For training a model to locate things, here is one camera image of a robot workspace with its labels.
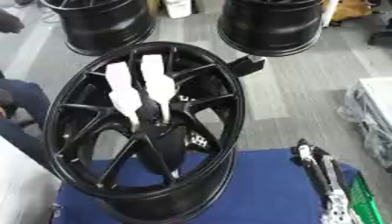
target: yellow object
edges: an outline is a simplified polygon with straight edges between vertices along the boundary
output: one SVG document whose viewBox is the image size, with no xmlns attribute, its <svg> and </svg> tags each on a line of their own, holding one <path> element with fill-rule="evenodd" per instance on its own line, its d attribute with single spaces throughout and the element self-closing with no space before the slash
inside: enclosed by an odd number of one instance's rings
<svg viewBox="0 0 392 224">
<path fill-rule="evenodd" d="M 324 8 L 329 1 L 324 1 Z M 372 9 L 366 1 L 362 0 L 341 0 L 332 16 L 332 21 L 341 21 L 349 18 L 360 18 L 372 14 Z"/>
<path fill-rule="evenodd" d="M 149 11 L 152 16 L 156 16 L 158 14 L 159 5 L 161 4 L 160 0 L 146 0 L 149 5 Z"/>
</svg>

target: table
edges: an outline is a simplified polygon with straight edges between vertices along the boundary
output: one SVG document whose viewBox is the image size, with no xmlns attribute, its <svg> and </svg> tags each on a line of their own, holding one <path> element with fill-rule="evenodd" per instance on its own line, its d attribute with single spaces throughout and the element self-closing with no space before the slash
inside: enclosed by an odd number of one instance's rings
<svg viewBox="0 0 392 224">
<path fill-rule="evenodd" d="M 319 224 L 323 211 L 319 196 L 305 174 L 305 170 L 290 161 L 290 150 L 255 150 L 238 153 L 234 175 L 225 192 L 202 215 L 190 224 Z M 198 154 L 189 155 L 185 166 L 200 160 Z M 96 168 L 107 161 L 96 162 Z M 124 170 L 140 172 L 141 165 L 129 162 Z M 342 165 L 348 183 L 354 181 L 357 170 Z M 120 173 L 127 182 L 135 175 Z M 147 173 L 136 182 L 151 181 Z M 95 200 L 63 185 L 57 197 L 62 206 L 55 224 L 120 224 L 105 214 Z"/>
</svg>

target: gray carpet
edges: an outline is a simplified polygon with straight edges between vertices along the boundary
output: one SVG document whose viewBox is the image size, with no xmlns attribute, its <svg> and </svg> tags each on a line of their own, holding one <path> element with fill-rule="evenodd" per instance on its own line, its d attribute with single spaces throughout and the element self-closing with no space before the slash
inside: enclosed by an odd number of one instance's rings
<svg viewBox="0 0 392 224">
<path fill-rule="evenodd" d="M 201 1 L 204 13 L 184 19 L 161 17 L 148 40 L 186 42 L 226 61 L 241 57 L 242 53 L 217 35 L 221 2 Z M 42 15 L 34 6 L 23 12 L 26 29 L 21 34 L 0 34 L 0 67 L 10 78 L 36 81 L 53 99 L 94 58 L 69 51 L 60 25 L 43 22 L 47 14 Z M 390 75 L 391 50 L 367 45 L 368 35 L 382 25 L 379 18 L 368 17 L 324 29 L 311 50 L 268 59 L 264 70 L 241 79 L 247 95 L 247 119 L 238 148 L 281 149 L 305 137 L 362 170 L 381 215 L 386 223 L 392 223 L 392 176 L 365 153 L 355 125 L 337 113 L 345 89 L 359 78 Z M 200 116 L 214 131 L 220 129 L 210 114 Z"/>
</svg>

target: green object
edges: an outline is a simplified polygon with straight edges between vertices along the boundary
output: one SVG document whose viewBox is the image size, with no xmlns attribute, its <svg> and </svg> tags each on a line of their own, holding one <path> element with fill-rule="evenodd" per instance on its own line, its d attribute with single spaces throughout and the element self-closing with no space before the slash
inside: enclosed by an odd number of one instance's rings
<svg viewBox="0 0 392 224">
<path fill-rule="evenodd" d="M 375 197 L 370 192 L 365 179 L 359 172 L 350 189 L 351 208 L 360 216 L 364 224 L 383 224 L 375 205 Z"/>
</svg>

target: jeans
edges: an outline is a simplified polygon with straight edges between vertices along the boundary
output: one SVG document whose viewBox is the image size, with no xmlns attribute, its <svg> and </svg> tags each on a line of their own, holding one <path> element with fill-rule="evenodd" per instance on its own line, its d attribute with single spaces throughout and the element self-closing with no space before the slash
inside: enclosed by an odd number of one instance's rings
<svg viewBox="0 0 392 224">
<path fill-rule="evenodd" d="M 39 85 L 22 80 L 0 79 L 0 88 L 10 92 L 14 104 L 29 112 L 39 127 L 43 127 L 50 102 Z"/>
<path fill-rule="evenodd" d="M 39 127 L 43 127 L 50 102 L 39 85 L 21 80 L 0 79 L 0 88 L 9 91 L 14 104 L 25 109 Z M 27 135 L 21 127 L 11 120 L 0 119 L 0 136 L 52 172 L 45 156 L 44 145 L 37 138 Z"/>
</svg>

